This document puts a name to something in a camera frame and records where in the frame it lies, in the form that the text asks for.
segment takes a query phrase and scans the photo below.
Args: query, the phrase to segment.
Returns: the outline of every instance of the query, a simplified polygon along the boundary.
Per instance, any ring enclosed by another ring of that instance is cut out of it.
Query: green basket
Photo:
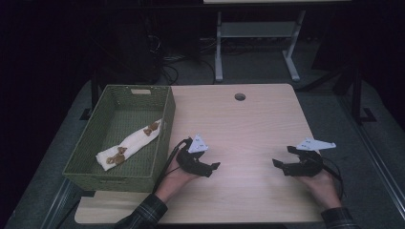
[[[176,103],[170,87],[107,85],[63,175],[86,191],[152,192],[169,151]],[[162,118],[160,134],[122,164],[104,171],[96,154]]]

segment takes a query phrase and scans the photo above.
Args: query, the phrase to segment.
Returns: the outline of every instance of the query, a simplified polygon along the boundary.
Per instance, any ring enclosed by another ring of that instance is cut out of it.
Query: table top
[[[298,162],[287,152],[312,137],[288,84],[172,87],[176,113],[168,154],[199,134],[209,149],[203,163],[221,162],[211,177],[193,180],[168,203],[161,223],[320,221],[319,207],[293,177],[272,164]],[[235,99],[244,94],[245,100]],[[131,214],[148,194],[96,192],[83,197],[78,223],[114,223]]]

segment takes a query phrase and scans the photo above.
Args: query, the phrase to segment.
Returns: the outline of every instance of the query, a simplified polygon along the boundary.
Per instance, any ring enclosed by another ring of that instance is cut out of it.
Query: hand
[[[342,203],[336,193],[333,177],[330,173],[322,170],[314,177],[295,177],[303,182],[316,201],[328,210],[330,208],[342,207]]]
[[[176,156],[173,158],[166,171],[166,177],[161,181],[155,195],[164,203],[167,203],[179,190],[191,180],[200,176],[186,173],[180,168],[179,163],[176,161]]]

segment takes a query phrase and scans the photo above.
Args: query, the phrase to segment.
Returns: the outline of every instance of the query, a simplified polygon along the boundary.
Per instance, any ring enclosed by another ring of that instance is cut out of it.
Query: sleeve
[[[167,211],[167,206],[154,194],[149,195],[128,217],[120,220],[115,229],[155,228]]]
[[[360,229],[347,208],[331,208],[321,214],[328,229]]]

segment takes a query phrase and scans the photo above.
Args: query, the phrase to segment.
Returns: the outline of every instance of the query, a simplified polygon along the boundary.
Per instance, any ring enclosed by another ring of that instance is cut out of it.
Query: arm
[[[303,182],[318,204],[324,207],[321,213],[327,228],[336,229],[359,229],[354,223],[349,210],[343,207],[336,190],[333,178],[327,171],[322,170],[314,177],[295,177]]]
[[[186,173],[173,159],[156,193],[150,194],[130,216],[120,220],[114,228],[155,228],[167,211],[166,203],[197,177],[199,176]]]

